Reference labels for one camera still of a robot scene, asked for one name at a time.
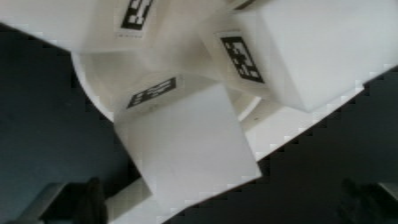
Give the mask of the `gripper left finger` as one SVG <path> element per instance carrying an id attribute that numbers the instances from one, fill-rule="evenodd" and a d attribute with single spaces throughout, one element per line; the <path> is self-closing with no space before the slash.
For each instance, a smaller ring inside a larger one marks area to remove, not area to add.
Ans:
<path id="1" fill-rule="evenodd" d="M 100 179 L 50 183 L 11 224 L 109 224 Z"/>

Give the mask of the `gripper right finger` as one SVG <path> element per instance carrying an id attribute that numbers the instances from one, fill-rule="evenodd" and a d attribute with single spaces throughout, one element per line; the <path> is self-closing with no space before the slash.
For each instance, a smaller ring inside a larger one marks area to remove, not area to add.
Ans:
<path id="1" fill-rule="evenodd" d="M 338 224 L 398 224 L 398 183 L 341 182 Z"/>

